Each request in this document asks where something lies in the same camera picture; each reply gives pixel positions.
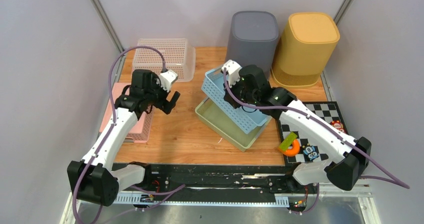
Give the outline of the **white perforated basket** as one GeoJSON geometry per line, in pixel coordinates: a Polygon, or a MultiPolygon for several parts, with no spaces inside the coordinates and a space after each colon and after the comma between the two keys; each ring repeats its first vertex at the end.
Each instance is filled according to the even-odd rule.
{"type": "MultiPolygon", "coordinates": [[[[141,38],[139,46],[157,49],[163,55],[166,68],[178,75],[178,82],[190,82],[196,68],[196,49],[186,38],[141,38]]],[[[163,60],[157,52],[138,48],[132,61],[132,70],[150,70],[157,75],[162,71],[163,60]]]]}

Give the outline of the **grey slatted waste bin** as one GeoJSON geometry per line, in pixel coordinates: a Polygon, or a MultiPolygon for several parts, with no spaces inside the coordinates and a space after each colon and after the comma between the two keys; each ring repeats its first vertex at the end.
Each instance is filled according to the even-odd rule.
{"type": "Polygon", "coordinates": [[[267,11],[238,11],[231,19],[225,61],[240,66],[256,65],[270,77],[277,44],[278,22],[267,11]]]}

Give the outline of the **pink perforated basket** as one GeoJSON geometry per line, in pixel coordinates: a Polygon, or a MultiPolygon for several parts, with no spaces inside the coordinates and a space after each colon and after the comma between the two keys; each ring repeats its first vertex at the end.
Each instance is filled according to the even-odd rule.
{"type": "MultiPolygon", "coordinates": [[[[118,98],[124,89],[125,86],[130,85],[130,83],[125,82],[116,82],[112,86],[112,97],[114,100],[118,98]]],[[[151,126],[153,123],[155,109],[152,108],[151,112],[147,114],[144,112],[136,125],[130,130],[127,134],[127,139],[131,139],[134,143],[146,143],[149,140],[151,126]]],[[[99,133],[101,133],[107,126],[109,120],[112,118],[112,106],[111,103],[107,103],[105,113],[99,128],[99,133]]]]}

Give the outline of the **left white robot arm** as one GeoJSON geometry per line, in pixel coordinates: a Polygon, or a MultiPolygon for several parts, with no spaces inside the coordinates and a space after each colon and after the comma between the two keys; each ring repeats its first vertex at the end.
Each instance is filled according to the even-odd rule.
{"type": "Polygon", "coordinates": [[[80,161],[71,161],[67,175],[75,199],[108,207],[118,193],[132,186],[142,191],[153,185],[151,166],[133,161],[127,166],[113,170],[113,163],[124,140],[143,115],[153,108],[170,114],[180,97],[175,92],[168,100],[172,84],[178,74],[167,70],[156,74],[150,70],[137,69],[132,73],[131,83],[111,105],[112,114],[103,132],[90,151],[80,161]]]}

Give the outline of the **yellow slatted waste bin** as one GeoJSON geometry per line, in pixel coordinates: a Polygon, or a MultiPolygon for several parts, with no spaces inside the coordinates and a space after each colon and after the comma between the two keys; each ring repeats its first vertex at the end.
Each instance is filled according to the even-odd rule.
{"type": "Polygon", "coordinates": [[[291,14],[275,50],[273,80],[285,88],[314,86],[339,40],[338,27],[327,13],[291,14]]]}

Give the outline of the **blue perforated basket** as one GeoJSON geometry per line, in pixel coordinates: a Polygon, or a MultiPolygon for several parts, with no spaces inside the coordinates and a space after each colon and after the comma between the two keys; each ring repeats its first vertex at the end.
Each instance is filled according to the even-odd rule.
{"type": "Polygon", "coordinates": [[[220,66],[205,73],[201,90],[246,134],[271,120],[260,111],[248,107],[233,108],[224,100],[224,78],[220,66]]]}

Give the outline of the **green perforated basket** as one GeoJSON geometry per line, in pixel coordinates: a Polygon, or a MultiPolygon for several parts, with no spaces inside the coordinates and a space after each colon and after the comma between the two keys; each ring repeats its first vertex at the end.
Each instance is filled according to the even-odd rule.
{"type": "Polygon", "coordinates": [[[251,132],[244,133],[212,100],[205,98],[196,108],[195,113],[206,126],[211,128],[223,139],[227,140],[240,151],[245,152],[256,142],[271,119],[255,127],[251,132]]]}

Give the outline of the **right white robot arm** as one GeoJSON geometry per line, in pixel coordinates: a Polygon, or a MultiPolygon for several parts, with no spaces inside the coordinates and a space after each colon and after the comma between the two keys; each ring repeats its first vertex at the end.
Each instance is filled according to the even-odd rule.
{"type": "Polygon", "coordinates": [[[371,142],[356,139],[327,123],[306,107],[292,92],[272,87],[263,70],[256,65],[240,66],[235,61],[221,67],[224,78],[224,100],[233,108],[248,107],[292,125],[305,134],[328,158],[307,163],[298,162],[284,175],[286,188],[298,193],[312,183],[330,182],[350,191],[369,164],[371,142]]]}

